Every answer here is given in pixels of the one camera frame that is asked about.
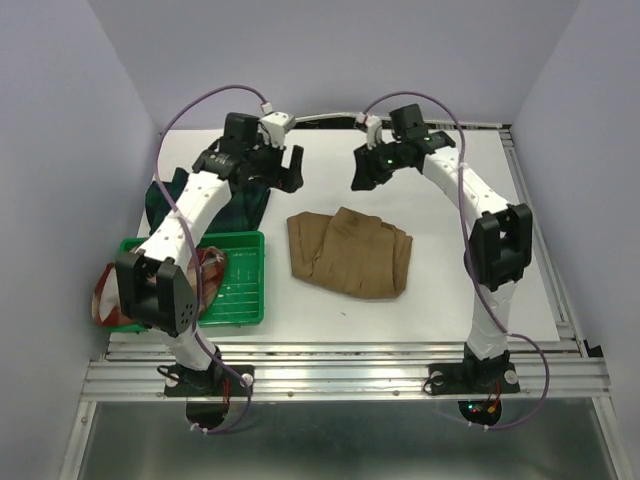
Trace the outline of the tan pleated skirt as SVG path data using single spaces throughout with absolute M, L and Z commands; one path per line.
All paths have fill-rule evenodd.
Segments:
M 407 287 L 413 237 L 377 216 L 301 212 L 287 232 L 298 280 L 366 300 L 395 299 Z

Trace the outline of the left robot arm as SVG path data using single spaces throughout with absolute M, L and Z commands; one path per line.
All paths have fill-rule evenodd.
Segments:
M 235 191 L 251 181 L 286 193 L 302 187 L 303 148 L 294 146 L 289 165 L 282 164 L 285 138 L 295 124 L 295 117 L 284 112 L 228 114 L 222 135 L 197 157 L 156 231 L 116 260 L 122 313 L 160 332 L 175 357 L 174 364 L 159 369 L 168 396 L 209 396 L 222 391 L 231 377 L 245 381 L 203 337 L 198 325 L 203 285 L 191 283 L 188 271 L 201 268 L 197 245 Z

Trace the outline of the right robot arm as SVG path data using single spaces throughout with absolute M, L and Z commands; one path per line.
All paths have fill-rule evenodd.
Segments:
M 394 172 L 414 168 L 458 209 L 464 267 L 474 288 L 471 330 L 457 363 L 433 363 L 426 393 L 482 395 L 520 390 L 508 348 L 508 321 L 516 286 L 532 261 L 533 214 L 496 193 L 462 159 L 464 148 L 444 131 L 431 131 L 416 104 L 391 112 L 392 139 L 384 141 L 382 120 L 360 113 L 356 127 L 366 142 L 354 152 L 351 188 L 371 191 Z

